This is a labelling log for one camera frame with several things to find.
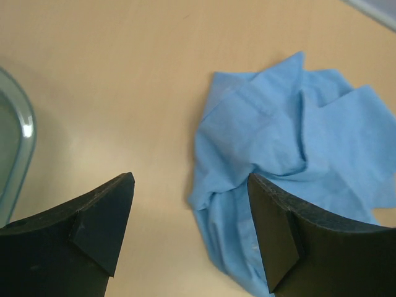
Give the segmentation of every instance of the crumpled blue cloth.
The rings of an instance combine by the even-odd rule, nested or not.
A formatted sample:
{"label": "crumpled blue cloth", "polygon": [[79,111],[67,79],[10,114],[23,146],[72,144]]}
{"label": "crumpled blue cloth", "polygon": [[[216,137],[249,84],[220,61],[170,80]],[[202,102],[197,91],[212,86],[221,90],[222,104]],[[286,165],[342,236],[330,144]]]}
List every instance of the crumpled blue cloth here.
{"label": "crumpled blue cloth", "polygon": [[297,53],[263,72],[216,73],[196,132],[189,202],[213,263],[254,296],[270,294],[250,173],[362,222],[377,223],[374,207],[396,207],[394,116],[371,87],[303,64]]}

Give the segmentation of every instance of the green bowl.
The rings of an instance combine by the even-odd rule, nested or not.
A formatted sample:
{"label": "green bowl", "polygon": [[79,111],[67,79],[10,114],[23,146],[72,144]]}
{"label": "green bowl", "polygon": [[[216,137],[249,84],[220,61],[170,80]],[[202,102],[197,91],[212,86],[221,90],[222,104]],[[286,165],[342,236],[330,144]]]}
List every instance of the green bowl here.
{"label": "green bowl", "polygon": [[9,223],[36,144],[33,108],[0,67],[0,228]]}

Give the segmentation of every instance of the table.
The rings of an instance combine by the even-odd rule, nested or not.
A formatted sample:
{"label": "table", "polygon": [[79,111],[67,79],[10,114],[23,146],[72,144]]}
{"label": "table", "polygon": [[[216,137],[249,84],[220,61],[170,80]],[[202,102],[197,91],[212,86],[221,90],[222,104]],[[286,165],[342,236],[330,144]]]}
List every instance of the table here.
{"label": "table", "polygon": [[[106,297],[249,296],[208,260],[186,199],[213,71],[307,69],[371,84],[396,112],[396,35],[338,0],[2,0],[0,64],[28,93],[38,142],[13,219],[132,171]],[[396,226],[396,211],[377,211]]]}

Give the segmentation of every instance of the cloth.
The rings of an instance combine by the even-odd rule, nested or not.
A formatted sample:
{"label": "cloth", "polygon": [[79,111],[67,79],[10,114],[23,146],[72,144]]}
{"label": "cloth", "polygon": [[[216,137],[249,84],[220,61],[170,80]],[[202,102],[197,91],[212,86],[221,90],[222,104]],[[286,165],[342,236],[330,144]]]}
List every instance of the cloth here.
{"label": "cloth", "polygon": [[259,73],[215,73],[196,132],[189,202],[213,263],[254,296],[270,295],[250,173],[362,222],[377,223],[373,207],[396,207],[394,116],[371,87],[303,64],[297,53]]}

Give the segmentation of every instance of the blue fabric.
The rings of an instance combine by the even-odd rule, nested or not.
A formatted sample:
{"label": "blue fabric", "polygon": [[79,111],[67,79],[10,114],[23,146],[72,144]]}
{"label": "blue fabric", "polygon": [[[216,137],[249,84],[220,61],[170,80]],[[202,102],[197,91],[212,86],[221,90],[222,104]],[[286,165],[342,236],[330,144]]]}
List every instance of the blue fabric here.
{"label": "blue fabric", "polygon": [[396,206],[394,116],[371,87],[303,64],[297,53],[259,73],[216,73],[196,133],[189,201],[213,263],[254,296],[270,295],[249,173],[362,222]]}

